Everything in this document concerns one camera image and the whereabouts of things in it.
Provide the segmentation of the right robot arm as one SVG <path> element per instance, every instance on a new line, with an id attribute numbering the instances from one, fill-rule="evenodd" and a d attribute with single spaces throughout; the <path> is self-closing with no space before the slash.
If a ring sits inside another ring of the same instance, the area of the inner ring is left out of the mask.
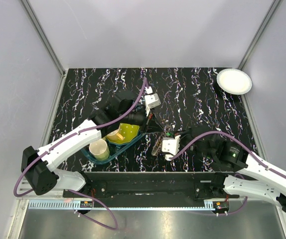
<path id="1" fill-rule="evenodd" d="M 253 197 L 269 202 L 286 213 L 286 171 L 267 162 L 236 138 L 222 131 L 179 134 L 172 160 L 189 148 L 212 159 L 218 178 L 210 184 L 214 197 L 224 194 Z"/>

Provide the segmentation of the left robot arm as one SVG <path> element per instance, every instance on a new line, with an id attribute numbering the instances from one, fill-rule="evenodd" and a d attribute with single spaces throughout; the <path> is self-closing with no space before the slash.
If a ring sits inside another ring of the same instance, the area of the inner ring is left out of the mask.
<path id="1" fill-rule="evenodd" d="M 103 163 L 115 157 L 108 152 L 110 144 L 126 147 L 140 134 L 161 131 L 162 126 L 154 120 L 152 112 L 160 105 L 158 94 L 146 95 L 142 106 L 138 102 L 126 93 L 116 94 L 58 140 L 39 149 L 27 147 L 22 154 L 21 173 L 31 191 L 44 195 L 52 189 L 72 189 L 80 197 L 88 196 L 91 185 L 85 176 L 57 167 L 86 146 L 93 146 L 90 154 Z"/>

